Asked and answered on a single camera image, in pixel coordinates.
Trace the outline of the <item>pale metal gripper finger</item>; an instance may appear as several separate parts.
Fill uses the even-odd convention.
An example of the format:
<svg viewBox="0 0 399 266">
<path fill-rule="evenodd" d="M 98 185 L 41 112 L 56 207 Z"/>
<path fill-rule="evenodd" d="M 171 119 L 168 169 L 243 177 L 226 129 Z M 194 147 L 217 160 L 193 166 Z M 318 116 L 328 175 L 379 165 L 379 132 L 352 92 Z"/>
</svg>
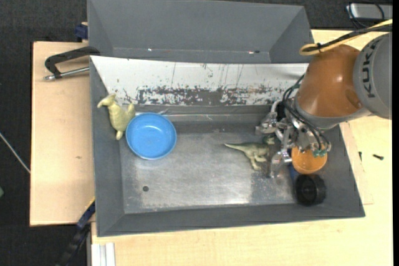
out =
<svg viewBox="0 0 399 266">
<path fill-rule="evenodd" d="M 276 176 L 279 175 L 281 169 L 291 163 L 291 151 L 282 150 L 277 153 L 276 160 Z"/>
<path fill-rule="evenodd" d="M 281 163 L 281 153 L 277 152 L 275 153 L 269 164 L 269 177 L 270 178 L 276 178 L 279 174 L 280 171 L 280 163 Z"/>
</svg>

